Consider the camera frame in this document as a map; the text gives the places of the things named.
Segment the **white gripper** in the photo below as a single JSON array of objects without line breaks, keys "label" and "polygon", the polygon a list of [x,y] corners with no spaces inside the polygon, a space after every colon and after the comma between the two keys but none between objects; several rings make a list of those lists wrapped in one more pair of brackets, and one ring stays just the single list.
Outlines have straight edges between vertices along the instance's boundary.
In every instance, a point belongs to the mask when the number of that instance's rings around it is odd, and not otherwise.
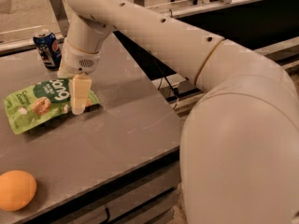
[{"label": "white gripper", "polygon": [[88,94],[92,86],[89,75],[100,60],[99,42],[85,41],[81,45],[64,40],[62,59],[57,72],[58,78],[72,78],[71,80],[71,107],[74,115],[84,112]]}]

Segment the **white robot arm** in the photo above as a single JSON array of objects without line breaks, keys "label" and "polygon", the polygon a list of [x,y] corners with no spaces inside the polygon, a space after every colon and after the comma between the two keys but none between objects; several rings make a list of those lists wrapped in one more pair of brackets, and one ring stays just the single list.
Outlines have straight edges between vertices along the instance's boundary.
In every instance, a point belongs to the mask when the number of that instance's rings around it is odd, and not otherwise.
[{"label": "white robot arm", "polygon": [[189,224],[298,224],[299,102],[277,63],[127,0],[67,0],[61,76],[86,75],[112,29],[204,92],[186,118],[180,173]]}]

